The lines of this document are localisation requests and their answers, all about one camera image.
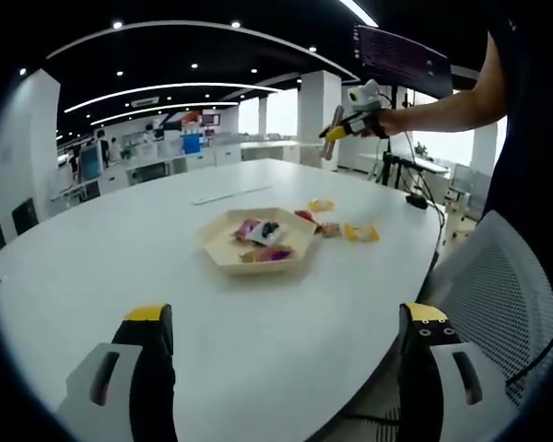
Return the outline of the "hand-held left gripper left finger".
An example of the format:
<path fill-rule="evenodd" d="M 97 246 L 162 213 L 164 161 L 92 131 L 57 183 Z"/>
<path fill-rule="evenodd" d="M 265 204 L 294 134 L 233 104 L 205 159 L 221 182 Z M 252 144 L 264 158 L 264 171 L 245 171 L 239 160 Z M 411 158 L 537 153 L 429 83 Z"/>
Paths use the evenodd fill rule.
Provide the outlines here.
<path fill-rule="evenodd" d="M 172 312 L 169 304 L 127 313 L 66 379 L 57 418 L 77 441 L 173 441 Z"/>

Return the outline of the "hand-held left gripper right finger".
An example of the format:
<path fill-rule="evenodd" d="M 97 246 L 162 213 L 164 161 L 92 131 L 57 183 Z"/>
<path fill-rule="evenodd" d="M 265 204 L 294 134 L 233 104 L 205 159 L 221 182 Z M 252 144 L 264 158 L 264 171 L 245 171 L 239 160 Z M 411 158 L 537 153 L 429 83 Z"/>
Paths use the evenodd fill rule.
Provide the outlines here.
<path fill-rule="evenodd" d="M 399 309 L 400 441 L 492 441 L 512 421 L 500 368 L 438 308 Z"/>

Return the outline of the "person's right hand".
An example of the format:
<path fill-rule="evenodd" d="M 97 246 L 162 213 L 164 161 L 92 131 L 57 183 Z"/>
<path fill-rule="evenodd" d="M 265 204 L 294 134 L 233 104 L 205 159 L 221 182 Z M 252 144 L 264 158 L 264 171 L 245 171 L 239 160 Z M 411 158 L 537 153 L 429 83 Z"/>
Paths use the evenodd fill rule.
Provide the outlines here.
<path fill-rule="evenodd" d="M 381 139 L 400 134 L 410 127 L 411 113 L 409 110 L 381 109 L 371 113 L 364 120 L 361 137 L 376 136 Z"/>

